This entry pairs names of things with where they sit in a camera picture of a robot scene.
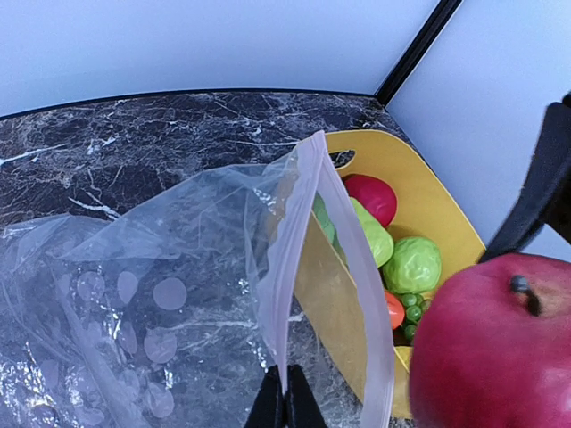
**green pear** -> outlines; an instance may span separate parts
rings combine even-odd
[[[393,238],[385,230],[384,227],[374,218],[355,198],[349,198],[353,209],[357,213],[357,218],[359,219],[360,225],[365,232],[365,237],[367,238],[368,247],[373,254],[375,263],[377,267],[383,266],[390,258],[393,256],[394,242]],[[333,242],[333,247],[337,253],[341,256],[343,262],[346,264],[346,258],[337,240]]]

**red plastic fruit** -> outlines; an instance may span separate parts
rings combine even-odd
[[[419,427],[571,426],[571,264],[509,254],[446,281],[415,335],[410,408]]]
[[[355,198],[360,204],[387,227],[396,215],[396,194],[383,180],[370,176],[356,174],[345,181],[349,196]]]
[[[404,321],[404,307],[402,303],[389,292],[385,292],[386,305],[389,308],[389,317],[391,318],[391,327],[394,330]]]

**clear plastic bag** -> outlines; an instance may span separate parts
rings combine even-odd
[[[62,215],[7,227],[6,426],[242,426],[264,369],[278,364],[287,385],[288,318],[316,192],[366,322],[361,426],[386,426],[385,296],[323,132],[269,165],[200,173],[113,222]]]

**orange plastic vegetable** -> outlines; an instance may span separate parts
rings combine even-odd
[[[386,304],[389,308],[389,317],[391,318],[391,327],[394,330],[404,321],[404,307],[402,303],[389,292],[385,291]]]

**white backdrop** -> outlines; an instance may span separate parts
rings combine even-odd
[[[437,0],[2,0],[0,116],[178,89],[374,93]]]
[[[515,202],[545,107],[571,90],[569,0],[465,1],[389,104],[489,242]],[[528,248],[571,260],[550,228]]]

